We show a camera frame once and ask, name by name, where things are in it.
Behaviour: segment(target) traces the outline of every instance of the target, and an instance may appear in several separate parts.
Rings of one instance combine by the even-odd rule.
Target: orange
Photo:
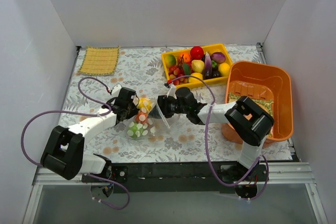
[[[188,63],[192,61],[192,58],[188,52],[182,52],[178,55],[178,62],[181,62],[183,59],[183,62]]]

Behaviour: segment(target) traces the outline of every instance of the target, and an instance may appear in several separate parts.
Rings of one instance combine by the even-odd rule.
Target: yellow placemat
[[[106,76],[113,74],[118,63],[119,47],[87,47],[80,73],[89,76]]]

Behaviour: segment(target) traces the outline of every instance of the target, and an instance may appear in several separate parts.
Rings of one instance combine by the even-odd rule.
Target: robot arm
[[[139,111],[134,103],[134,90],[116,85],[111,90],[111,96],[112,99],[107,102],[111,113],[85,119],[68,128],[59,125],[52,130],[40,161],[43,167],[65,179],[72,179],[79,173],[109,177],[111,161],[100,155],[84,154],[84,144],[107,128],[132,118]],[[103,105],[98,114],[108,111]]]
[[[212,106],[209,123],[230,123],[243,139],[243,148],[238,159],[243,171],[250,169],[261,154],[262,146],[269,134],[274,119],[248,97],[241,97],[236,102],[209,105],[198,102],[189,88],[183,87],[173,97],[159,96],[157,103],[169,118],[174,113],[186,114],[194,124],[206,123]]]

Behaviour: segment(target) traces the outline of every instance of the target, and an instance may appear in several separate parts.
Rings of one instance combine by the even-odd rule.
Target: floral tablecloth
[[[163,86],[166,82],[162,66],[161,54],[167,51],[183,49],[181,47],[162,48],[131,48],[120,49],[117,68],[111,76],[98,78],[110,87],[119,83],[137,91],[138,96],[156,98],[166,94]],[[255,46],[227,46],[233,62],[248,60],[261,62]],[[83,62],[85,49],[80,50],[71,83],[66,97],[64,110],[77,112],[96,112],[100,105],[84,98],[77,89],[78,81],[84,77],[78,70]],[[107,101],[109,94],[101,84],[86,80],[82,89],[95,99]],[[212,86],[217,103],[224,102],[226,86]],[[205,88],[192,90],[195,98],[201,102],[211,102],[209,91]],[[84,120],[84,116],[62,114],[59,124],[69,126]],[[85,153],[96,153],[106,156],[116,163],[146,163],[146,162],[201,162],[206,161],[204,145],[204,126],[193,125],[181,115],[169,132],[162,132],[156,137],[142,140],[129,139],[125,133],[128,122],[111,127],[96,136],[85,145]],[[209,150],[213,161],[236,161],[239,157],[241,145],[224,139],[220,124],[209,127]],[[291,159],[287,141],[271,145],[262,151],[267,159]]]

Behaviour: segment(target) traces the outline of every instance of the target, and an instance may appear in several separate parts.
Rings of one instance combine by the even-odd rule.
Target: white backdrop
[[[20,149],[25,123],[60,109],[76,48],[50,0],[0,0],[0,223],[21,223],[36,166]],[[59,115],[27,130],[27,151],[39,162]]]
[[[51,0],[76,45],[263,42],[285,0]]]
[[[295,149],[311,165],[329,223],[336,223],[335,13],[335,0],[286,0],[265,41],[267,62],[291,75]]]

